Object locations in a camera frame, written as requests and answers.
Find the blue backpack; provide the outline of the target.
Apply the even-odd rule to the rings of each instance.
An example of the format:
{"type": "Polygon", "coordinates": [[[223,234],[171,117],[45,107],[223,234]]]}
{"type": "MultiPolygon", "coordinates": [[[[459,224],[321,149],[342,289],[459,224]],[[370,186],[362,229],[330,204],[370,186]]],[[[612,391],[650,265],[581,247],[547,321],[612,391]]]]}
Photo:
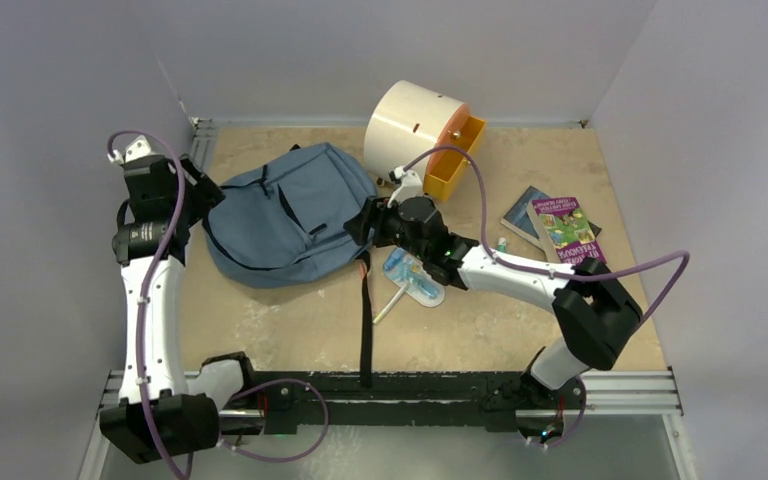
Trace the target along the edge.
{"type": "Polygon", "coordinates": [[[345,228],[377,193],[363,165],[323,142],[294,146],[220,187],[202,220],[209,254],[225,277],[256,289],[318,281],[354,261],[370,273],[366,244],[345,228]]]}

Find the purple children's book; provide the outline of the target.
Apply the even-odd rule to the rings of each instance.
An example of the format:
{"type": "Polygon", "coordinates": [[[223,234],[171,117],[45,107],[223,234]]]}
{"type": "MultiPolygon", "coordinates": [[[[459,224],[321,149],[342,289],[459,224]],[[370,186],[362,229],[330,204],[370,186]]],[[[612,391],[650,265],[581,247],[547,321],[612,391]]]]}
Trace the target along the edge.
{"type": "Polygon", "coordinates": [[[597,234],[575,197],[532,200],[527,213],[550,263],[576,265],[587,257],[606,262],[597,234]]]}

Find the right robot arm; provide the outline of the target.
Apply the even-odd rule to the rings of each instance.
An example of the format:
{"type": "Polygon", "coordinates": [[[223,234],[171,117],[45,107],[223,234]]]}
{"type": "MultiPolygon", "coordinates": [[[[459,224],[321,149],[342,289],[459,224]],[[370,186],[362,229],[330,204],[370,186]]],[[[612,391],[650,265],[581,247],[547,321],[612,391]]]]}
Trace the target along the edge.
{"type": "Polygon", "coordinates": [[[522,259],[523,267],[515,269],[515,256],[451,232],[427,197],[394,205],[370,197],[344,228],[361,246],[403,249],[442,286],[498,293],[552,313],[561,336],[540,350],[522,375],[523,397],[536,407],[548,405],[586,371],[611,370],[643,320],[637,302],[604,262],[522,259]]]}

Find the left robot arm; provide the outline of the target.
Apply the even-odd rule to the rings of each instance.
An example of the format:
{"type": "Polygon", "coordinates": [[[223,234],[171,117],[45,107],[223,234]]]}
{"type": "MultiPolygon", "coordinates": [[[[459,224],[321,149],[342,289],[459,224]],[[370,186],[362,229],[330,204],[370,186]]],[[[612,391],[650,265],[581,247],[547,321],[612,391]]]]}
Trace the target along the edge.
{"type": "Polygon", "coordinates": [[[186,156],[149,153],[124,160],[128,191],[112,250],[127,308],[127,353],[117,404],[101,412],[101,433],[136,464],[216,445],[219,412],[257,399],[245,353],[205,360],[186,376],[179,345],[179,293],[190,229],[224,198],[186,156]]]}

